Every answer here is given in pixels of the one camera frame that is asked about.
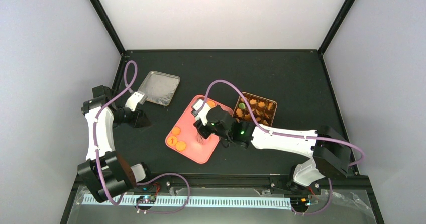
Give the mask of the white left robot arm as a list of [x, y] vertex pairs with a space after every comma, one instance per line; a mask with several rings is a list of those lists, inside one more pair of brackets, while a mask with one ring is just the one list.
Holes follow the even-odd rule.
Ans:
[[147, 98], [141, 91], [133, 92], [124, 107], [115, 105], [120, 96], [109, 87], [97, 86], [92, 94], [81, 108], [88, 123], [89, 145], [86, 161], [78, 165], [77, 173], [94, 199], [102, 203], [135, 188], [150, 174], [145, 163], [131, 166], [116, 151], [113, 127], [128, 124], [141, 128], [151, 123], [141, 108]]

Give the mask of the silver metal tin lid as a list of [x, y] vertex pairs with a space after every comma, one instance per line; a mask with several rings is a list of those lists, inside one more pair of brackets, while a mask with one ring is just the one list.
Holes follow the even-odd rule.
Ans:
[[161, 106], [170, 105], [180, 83], [180, 77], [158, 71], [151, 71], [138, 88], [146, 94], [146, 101]]

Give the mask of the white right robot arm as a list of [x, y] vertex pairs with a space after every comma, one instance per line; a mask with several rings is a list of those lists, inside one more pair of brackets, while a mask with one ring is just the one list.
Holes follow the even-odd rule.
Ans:
[[220, 106], [210, 107], [202, 102], [196, 103], [191, 113], [195, 117], [193, 125], [204, 139], [216, 135], [225, 147], [252, 145], [256, 149], [306, 157], [305, 162], [292, 167], [286, 179], [287, 189], [292, 193], [300, 193], [323, 178], [345, 179], [348, 176], [351, 149], [332, 128], [307, 131], [272, 128], [253, 121], [239, 121]]

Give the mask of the metal tongs white handles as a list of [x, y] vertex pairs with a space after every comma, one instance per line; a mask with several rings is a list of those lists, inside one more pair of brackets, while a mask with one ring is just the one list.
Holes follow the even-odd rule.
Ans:
[[196, 134], [196, 141], [201, 145], [205, 144], [205, 138], [199, 132]]

